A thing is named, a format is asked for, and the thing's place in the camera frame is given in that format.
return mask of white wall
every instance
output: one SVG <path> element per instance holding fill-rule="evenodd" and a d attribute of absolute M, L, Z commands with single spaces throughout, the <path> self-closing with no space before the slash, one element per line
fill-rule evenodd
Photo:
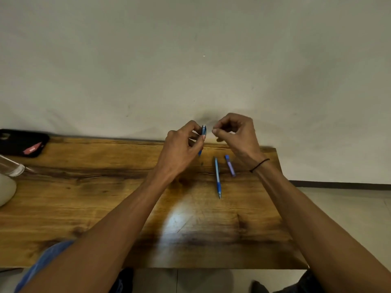
<path fill-rule="evenodd" d="M 391 183 L 390 6 L 0 0 L 0 127 L 164 139 L 234 111 L 289 179 Z"/>

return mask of black phone case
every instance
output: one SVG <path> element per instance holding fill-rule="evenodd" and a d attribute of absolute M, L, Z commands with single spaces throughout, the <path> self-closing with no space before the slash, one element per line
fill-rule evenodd
<path fill-rule="evenodd" d="M 0 154 L 37 157 L 49 141 L 45 133 L 22 130 L 0 130 Z"/>

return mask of red tag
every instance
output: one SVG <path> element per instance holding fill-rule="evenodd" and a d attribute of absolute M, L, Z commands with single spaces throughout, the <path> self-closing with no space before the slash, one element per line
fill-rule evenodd
<path fill-rule="evenodd" d="M 26 150 L 23 151 L 26 155 L 34 152 L 41 146 L 42 142 L 39 142 L 38 144 L 35 144 L 34 146 L 31 146 L 30 148 L 27 148 Z"/>

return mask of forearm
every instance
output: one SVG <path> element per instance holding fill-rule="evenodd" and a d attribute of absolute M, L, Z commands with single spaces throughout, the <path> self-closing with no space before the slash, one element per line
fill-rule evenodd
<path fill-rule="evenodd" d="M 170 182 L 170 177 L 152 170 L 138 189 L 40 271 L 21 292 L 107 293 Z"/>
<path fill-rule="evenodd" d="M 255 172 L 327 292 L 391 291 L 391 273 L 271 162 Z"/>

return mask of ballpoint pen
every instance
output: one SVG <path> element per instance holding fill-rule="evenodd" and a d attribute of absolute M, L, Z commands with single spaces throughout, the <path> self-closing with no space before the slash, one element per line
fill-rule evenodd
<path fill-rule="evenodd" d="M 215 157 L 215 167 L 216 167 L 216 179 L 217 179 L 217 192 L 219 193 L 219 198 L 221 199 L 221 184 L 220 184 L 219 164 L 217 162 L 217 157 Z"/>
<path fill-rule="evenodd" d="M 226 155 L 226 156 L 225 156 L 225 160 L 227 161 L 228 167 L 230 168 L 232 177 L 235 177 L 236 174 L 235 174 L 235 171 L 233 170 L 232 163 L 231 163 L 231 161 L 230 161 L 230 156 L 229 156 L 229 155 Z"/>
<path fill-rule="evenodd" d="M 202 126 L 201 136 L 206 135 L 206 125 Z M 198 156 L 201 156 L 202 149 L 198 152 Z"/>

